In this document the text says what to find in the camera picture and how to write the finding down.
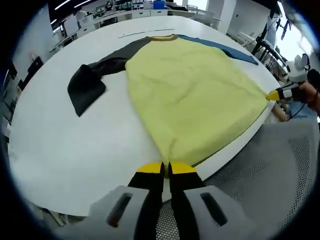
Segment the person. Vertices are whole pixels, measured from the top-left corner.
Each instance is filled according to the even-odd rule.
[[[76,20],[79,22],[81,19],[83,19],[87,15],[87,12],[80,10],[76,14],[73,14],[73,15],[75,15]]]
[[[313,94],[317,98],[318,89],[320,89],[320,73],[314,69],[310,70],[307,74],[307,82],[300,85],[300,89],[305,92],[307,96],[306,102],[300,102],[296,99],[291,101],[281,101],[282,104],[288,104],[287,114],[276,104],[272,112],[279,119],[280,122],[286,122],[290,119],[311,118],[317,119],[319,112],[312,106],[309,94]]]

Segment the white table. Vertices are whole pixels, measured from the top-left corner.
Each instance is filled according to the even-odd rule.
[[[119,10],[119,11],[115,11],[115,12],[111,12],[109,14],[103,15],[101,17],[97,17],[93,20],[89,21],[89,24],[85,27],[80,28],[78,31],[76,31],[75,33],[81,32],[83,29],[87,28],[87,27],[94,27],[96,29],[100,28],[100,23],[106,21],[106,20],[110,20],[113,18],[117,18],[118,22],[121,22],[125,19],[125,16],[127,16],[128,19],[136,19],[136,18],[143,18],[143,17],[154,17],[154,16],[167,16],[168,12],[172,13],[173,15],[177,15],[177,16],[183,16],[183,17],[188,17],[191,18],[195,15],[195,12],[190,12],[190,11],[181,11],[181,10],[172,10],[172,9],[141,9],[141,10],[131,10],[131,11],[125,11],[125,10]],[[215,20],[217,21],[221,21],[219,18],[214,17]],[[71,39],[72,36],[68,36],[65,39],[59,41],[51,50],[50,52],[52,52],[53,50],[55,50],[57,47],[59,47],[61,44],[63,44],[65,41]]]
[[[15,108],[9,142],[13,153],[9,158],[12,175],[25,198],[55,212],[87,216],[92,203],[116,186],[127,185],[137,168],[161,159],[131,104],[124,71],[103,77],[108,91],[81,117],[75,113],[67,86],[81,64],[96,62],[145,36],[173,33],[250,54],[218,31],[180,16],[122,21],[72,42],[34,75]],[[234,62],[267,93],[279,86],[261,63],[257,66]],[[273,105],[270,102],[240,137],[196,167],[202,179],[215,173],[245,146]],[[164,199],[169,198],[167,193],[168,182]]]

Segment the ceiling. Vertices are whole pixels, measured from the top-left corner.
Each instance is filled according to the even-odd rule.
[[[69,2],[67,2],[66,4],[64,4],[63,6],[61,6],[60,8],[58,8],[57,10],[55,10],[55,8],[57,6],[59,6],[60,4],[62,4],[63,2],[65,2],[66,0],[49,0],[48,4],[49,4],[49,15],[50,15],[50,20],[51,22],[55,19],[57,19],[56,23],[58,23],[60,20],[64,19],[66,16],[70,15],[72,12],[74,11],[78,11],[81,9],[81,6],[74,8],[74,6],[85,2],[86,0],[70,0]],[[93,2],[95,2],[97,0],[91,0],[88,3],[85,3],[82,6],[91,4]],[[268,9],[272,9],[274,6],[276,6],[276,13],[280,13],[280,9],[277,5],[277,0],[252,0],[258,4],[261,4],[263,6],[265,6]]]

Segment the black sleeve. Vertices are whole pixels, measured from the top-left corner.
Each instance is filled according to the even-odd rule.
[[[148,37],[133,41],[100,61],[81,65],[67,87],[75,113],[79,117],[106,91],[106,86],[101,81],[102,76],[124,71],[126,62],[149,42]]]

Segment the hand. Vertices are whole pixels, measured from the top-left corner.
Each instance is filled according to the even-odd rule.
[[[309,83],[305,82],[299,86],[299,88],[305,93],[306,95],[306,103],[311,104],[316,97],[317,90]]]

